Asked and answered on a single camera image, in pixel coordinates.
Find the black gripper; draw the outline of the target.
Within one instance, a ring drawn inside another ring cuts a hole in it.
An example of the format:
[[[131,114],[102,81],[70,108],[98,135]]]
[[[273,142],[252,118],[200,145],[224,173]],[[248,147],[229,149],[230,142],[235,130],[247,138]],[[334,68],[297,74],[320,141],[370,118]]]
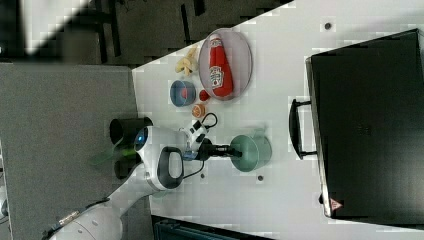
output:
[[[242,152],[234,150],[229,145],[215,145],[211,140],[205,138],[198,149],[196,159],[206,161],[210,157],[242,157]]]

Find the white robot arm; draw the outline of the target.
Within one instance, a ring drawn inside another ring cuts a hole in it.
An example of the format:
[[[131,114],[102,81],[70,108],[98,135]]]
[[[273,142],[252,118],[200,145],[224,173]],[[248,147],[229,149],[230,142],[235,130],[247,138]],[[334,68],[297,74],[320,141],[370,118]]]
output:
[[[136,165],[113,193],[76,210],[43,233],[41,240],[121,240],[122,216],[139,199],[177,188],[184,173],[172,176],[170,159],[179,162],[206,161],[211,157],[237,156],[242,153],[229,145],[214,145],[206,138],[208,128],[199,125],[181,130],[147,126],[135,137],[134,150],[141,163]]]

